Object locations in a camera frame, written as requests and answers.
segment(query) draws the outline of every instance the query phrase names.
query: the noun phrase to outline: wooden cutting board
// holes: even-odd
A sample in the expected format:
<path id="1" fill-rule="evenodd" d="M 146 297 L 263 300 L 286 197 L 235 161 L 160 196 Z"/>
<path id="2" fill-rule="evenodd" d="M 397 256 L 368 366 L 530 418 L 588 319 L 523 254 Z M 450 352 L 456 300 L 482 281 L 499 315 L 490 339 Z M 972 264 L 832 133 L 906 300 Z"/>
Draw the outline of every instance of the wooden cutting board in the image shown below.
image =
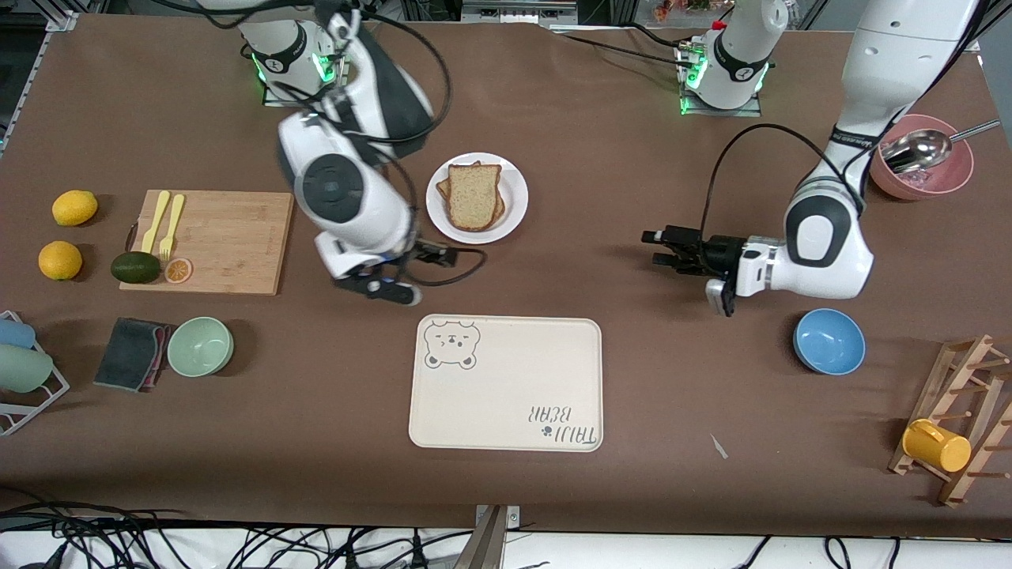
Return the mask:
<path id="1" fill-rule="evenodd" d="M 137 237 L 131 248 L 141 250 L 144 233 L 151 228 L 155 204 L 161 190 L 149 189 L 138 219 Z M 176 228 L 172 258 L 193 263 L 193 275 L 173 284 L 159 276 L 148 284 L 119 283 L 121 291 L 166 293 L 224 293 L 228 295 L 274 295 L 281 275 L 284 244 L 291 222 L 291 193 L 259 191 L 171 190 L 186 196 Z M 172 202 L 165 209 L 152 254 L 169 232 Z"/>

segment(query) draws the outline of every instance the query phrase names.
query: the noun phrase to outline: paper scrap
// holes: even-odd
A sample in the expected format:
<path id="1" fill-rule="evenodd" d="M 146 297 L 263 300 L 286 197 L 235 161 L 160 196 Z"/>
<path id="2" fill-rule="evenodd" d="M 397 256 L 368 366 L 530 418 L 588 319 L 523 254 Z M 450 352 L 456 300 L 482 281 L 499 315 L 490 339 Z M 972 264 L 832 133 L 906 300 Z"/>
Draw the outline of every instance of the paper scrap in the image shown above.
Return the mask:
<path id="1" fill-rule="evenodd" d="M 709 433 L 709 437 L 713 439 L 713 446 L 716 448 L 716 452 L 720 453 L 722 457 L 724 457 L 724 460 L 728 460 L 728 453 L 724 450 L 724 446 L 721 446 L 721 443 L 716 441 L 716 437 L 713 436 L 712 432 Z"/>

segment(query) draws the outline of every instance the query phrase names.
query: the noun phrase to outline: metal ladle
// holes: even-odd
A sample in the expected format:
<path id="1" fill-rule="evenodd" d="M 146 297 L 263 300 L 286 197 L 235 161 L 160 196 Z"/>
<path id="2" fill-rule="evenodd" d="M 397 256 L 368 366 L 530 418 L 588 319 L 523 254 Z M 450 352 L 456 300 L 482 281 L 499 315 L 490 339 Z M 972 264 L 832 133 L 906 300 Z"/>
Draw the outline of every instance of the metal ladle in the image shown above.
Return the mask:
<path id="1" fill-rule="evenodd" d="M 896 174 L 926 170 L 941 164 L 952 154 L 952 143 L 990 131 L 1001 124 L 1000 119 L 995 118 L 956 133 L 951 137 L 934 129 L 921 129 L 907 133 L 907 135 L 882 147 L 880 151 L 882 160 Z"/>

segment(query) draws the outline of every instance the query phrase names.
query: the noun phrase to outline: cup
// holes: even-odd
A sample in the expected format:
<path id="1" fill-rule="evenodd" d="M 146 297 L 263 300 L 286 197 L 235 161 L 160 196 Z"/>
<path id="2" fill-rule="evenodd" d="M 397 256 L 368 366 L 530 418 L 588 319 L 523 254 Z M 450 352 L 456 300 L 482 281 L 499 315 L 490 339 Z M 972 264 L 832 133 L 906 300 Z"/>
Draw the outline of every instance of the cup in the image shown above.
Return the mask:
<path id="1" fill-rule="evenodd" d="M 33 349 L 0 344 L 0 388 L 28 393 L 46 383 L 53 358 Z"/>
<path id="2" fill-rule="evenodd" d="M 31 349 L 35 345 L 35 330 L 27 324 L 0 319 L 0 344 Z"/>
<path id="3" fill-rule="evenodd" d="M 917 419 L 903 433 L 903 452 L 929 465 L 955 472 L 969 462 L 969 440 L 928 419 Z"/>

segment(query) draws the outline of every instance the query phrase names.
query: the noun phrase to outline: bear face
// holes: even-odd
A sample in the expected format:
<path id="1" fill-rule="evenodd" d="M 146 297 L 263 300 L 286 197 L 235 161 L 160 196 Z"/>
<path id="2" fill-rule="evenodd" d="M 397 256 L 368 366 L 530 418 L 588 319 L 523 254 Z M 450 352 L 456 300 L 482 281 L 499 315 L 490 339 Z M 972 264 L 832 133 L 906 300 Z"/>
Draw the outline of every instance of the bear face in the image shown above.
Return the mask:
<path id="1" fill-rule="evenodd" d="M 471 370 L 478 362 L 475 346 L 482 334 L 473 322 L 433 322 L 425 329 L 425 364 L 433 370 L 443 363 L 456 363 Z"/>

